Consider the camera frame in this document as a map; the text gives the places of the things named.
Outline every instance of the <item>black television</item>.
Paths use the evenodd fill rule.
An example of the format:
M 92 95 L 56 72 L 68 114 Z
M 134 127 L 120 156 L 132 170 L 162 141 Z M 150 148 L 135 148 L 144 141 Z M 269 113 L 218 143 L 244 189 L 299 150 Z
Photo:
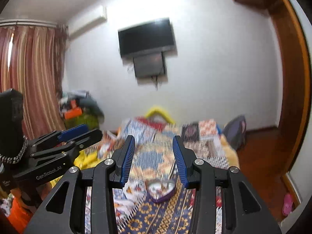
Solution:
M 169 18 L 118 31 L 121 57 L 159 53 L 174 48 L 174 37 Z

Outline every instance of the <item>backpack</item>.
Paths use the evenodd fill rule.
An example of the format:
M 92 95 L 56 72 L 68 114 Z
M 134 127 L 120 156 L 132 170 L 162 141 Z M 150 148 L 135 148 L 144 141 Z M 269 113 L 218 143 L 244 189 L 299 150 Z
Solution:
M 246 140 L 246 119 L 240 115 L 231 120 L 223 129 L 227 142 L 237 151 Z

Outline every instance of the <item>patterned bedspread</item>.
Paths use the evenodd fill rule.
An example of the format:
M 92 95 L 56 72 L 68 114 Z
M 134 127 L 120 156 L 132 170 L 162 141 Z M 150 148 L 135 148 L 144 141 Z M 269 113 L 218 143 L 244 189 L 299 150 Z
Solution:
M 188 233 L 195 190 L 186 190 L 175 169 L 172 139 L 180 135 L 186 148 L 192 149 L 214 167 L 227 169 L 228 158 L 222 148 L 217 124 L 214 120 L 176 125 L 149 122 L 144 118 L 122 122 L 118 137 L 104 133 L 103 139 L 93 149 L 104 160 L 120 148 L 128 135 L 135 137 L 136 149 L 129 181 L 122 190 L 114 189 L 114 205 L 119 233 Z M 149 179 L 174 179 L 176 193 L 166 202 L 153 203 L 146 192 Z M 85 232 L 90 233 L 90 198 L 86 200 Z M 216 188 L 216 233 L 221 234 L 221 190 Z

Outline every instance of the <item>striped curtain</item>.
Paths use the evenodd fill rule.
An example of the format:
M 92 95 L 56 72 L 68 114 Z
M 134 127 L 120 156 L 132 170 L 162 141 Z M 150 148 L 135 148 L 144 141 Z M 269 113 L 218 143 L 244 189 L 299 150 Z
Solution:
M 1 64 L 1 89 L 14 88 L 23 94 L 24 134 L 33 139 L 64 130 L 58 100 L 62 93 L 66 32 L 59 28 L 15 26 L 13 33 L 9 69 L 4 68 L 5 60 Z
M 8 50 L 14 27 L 0 27 L 0 92 L 10 89 Z

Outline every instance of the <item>metal chain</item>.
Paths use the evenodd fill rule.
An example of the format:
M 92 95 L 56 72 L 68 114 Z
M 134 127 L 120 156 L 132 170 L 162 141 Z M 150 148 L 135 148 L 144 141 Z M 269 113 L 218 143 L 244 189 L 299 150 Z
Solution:
M 28 146 L 28 139 L 25 135 L 23 136 L 23 140 L 24 140 L 23 147 L 21 148 L 20 152 L 18 153 L 16 157 L 9 158 L 0 154 L 0 161 L 3 163 L 9 163 L 9 164 L 18 163 L 21 160 L 22 156 L 24 155 L 24 152 Z

